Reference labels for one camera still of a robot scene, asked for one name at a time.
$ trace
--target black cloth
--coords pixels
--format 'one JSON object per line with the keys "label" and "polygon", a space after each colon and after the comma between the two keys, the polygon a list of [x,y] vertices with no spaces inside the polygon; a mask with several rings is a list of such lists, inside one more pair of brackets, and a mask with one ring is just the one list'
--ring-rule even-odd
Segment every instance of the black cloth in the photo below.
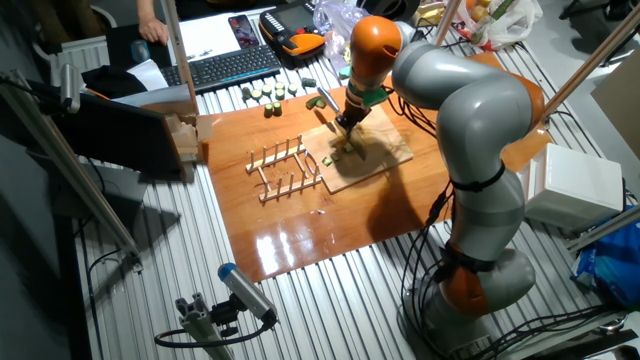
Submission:
{"label": "black cloth", "polygon": [[100,94],[115,99],[147,91],[140,80],[116,66],[104,65],[101,68],[82,73],[87,87]]}

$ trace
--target wooden table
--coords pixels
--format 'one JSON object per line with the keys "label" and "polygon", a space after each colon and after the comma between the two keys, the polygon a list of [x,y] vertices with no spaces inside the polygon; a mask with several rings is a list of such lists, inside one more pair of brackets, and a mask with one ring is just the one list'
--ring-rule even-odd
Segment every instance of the wooden table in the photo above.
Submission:
{"label": "wooden table", "polygon": [[[500,67],[491,53],[473,58]],[[344,103],[344,88],[330,93]],[[262,154],[265,145],[273,147],[287,137],[293,141],[298,134],[333,120],[329,107],[305,108],[312,96],[317,94],[283,101],[280,117],[265,119],[262,106],[214,116],[213,136],[204,146],[236,264],[253,281],[421,228],[449,179],[436,140],[396,115],[385,102],[380,106],[413,151],[413,160],[334,195],[319,184],[260,203],[258,195],[264,191],[260,176],[257,171],[250,175],[245,171],[250,152]],[[437,112],[424,113],[435,121]],[[503,160],[517,171],[549,142],[544,128],[538,127],[509,145]],[[265,168],[265,175],[273,188],[280,176],[288,179],[291,171],[300,174],[293,158]]]}

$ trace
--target smartphone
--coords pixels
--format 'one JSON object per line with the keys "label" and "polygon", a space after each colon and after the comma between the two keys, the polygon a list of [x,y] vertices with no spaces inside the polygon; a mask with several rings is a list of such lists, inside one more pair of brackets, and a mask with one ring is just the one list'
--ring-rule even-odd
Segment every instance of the smartphone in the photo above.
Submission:
{"label": "smartphone", "polygon": [[241,49],[247,49],[260,44],[246,15],[230,17],[229,25],[231,25],[231,29],[233,29],[233,33],[235,34]]}

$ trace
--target hand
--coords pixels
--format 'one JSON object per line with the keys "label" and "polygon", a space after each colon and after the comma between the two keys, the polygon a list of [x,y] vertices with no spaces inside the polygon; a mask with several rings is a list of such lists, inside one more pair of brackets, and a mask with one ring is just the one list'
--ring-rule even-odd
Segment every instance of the hand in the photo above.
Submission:
{"label": "hand", "polygon": [[140,20],[140,36],[148,42],[160,42],[162,45],[167,45],[169,39],[169,29],[167,25],[160,22],[160,20],[154,18]]}

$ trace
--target robotic arm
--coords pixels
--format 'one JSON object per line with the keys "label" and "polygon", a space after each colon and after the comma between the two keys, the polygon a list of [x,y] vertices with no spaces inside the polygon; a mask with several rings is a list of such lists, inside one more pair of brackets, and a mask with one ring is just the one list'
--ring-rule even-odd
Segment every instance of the robotic arm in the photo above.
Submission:
{"label": "robotic arm", "polygon": [[463,325],[513,304],[535,283],[529,259],[505,249],[524,218],[524,194],[500,154],[538,124],[544,98],[524,78],[426,41],[409,44],[403,31],[375,16],[354,28],[341,125],[349,131],[365,118],[366,94],[380,88],[391,67],[398,96],[439,110],[437,138],[454,187],[455,221],[441,281],[427,290],[420,316],[432,329]]}

